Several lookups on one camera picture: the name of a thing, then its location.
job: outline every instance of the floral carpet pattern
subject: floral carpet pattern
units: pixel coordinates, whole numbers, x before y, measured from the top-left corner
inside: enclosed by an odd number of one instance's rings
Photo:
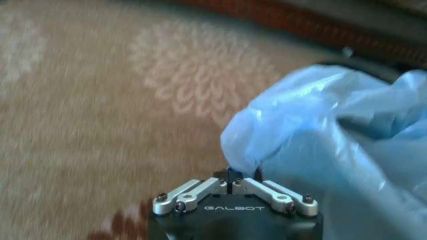
[[[0,8],[0,85],[17,81],[42,59],[46,39],[40,28],[19,12]]]
[[[176,113],[210,116],[220,127],[280,77],[244,37],[202,21],[171,20],[143,29],[131,50],[155,97],[172,101]]]
[[[163,1],[0,1],[0,239],[143,239],[148,199],[227,166],[234,114],[335,57]]]

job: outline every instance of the blue plastic bag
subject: blue plastic bag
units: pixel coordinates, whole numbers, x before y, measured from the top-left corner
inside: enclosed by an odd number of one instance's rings
[[[340,66],[284,77],[231,120],[230,166],[314,195],[324,239],[427,239],[427,72],[390,85]]]

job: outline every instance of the carpet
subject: carpet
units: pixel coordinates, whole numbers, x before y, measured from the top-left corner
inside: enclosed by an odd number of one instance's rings
[[[1,1],[0,239],[142,238],[140,202],[227,166],[234,114],[336,58],[158,1]]]

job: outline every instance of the logo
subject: logo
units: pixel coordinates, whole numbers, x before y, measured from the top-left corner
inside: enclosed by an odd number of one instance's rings
[[[264,206],[206,206],[204,210],[208,211],[262,211],[266,207]]]

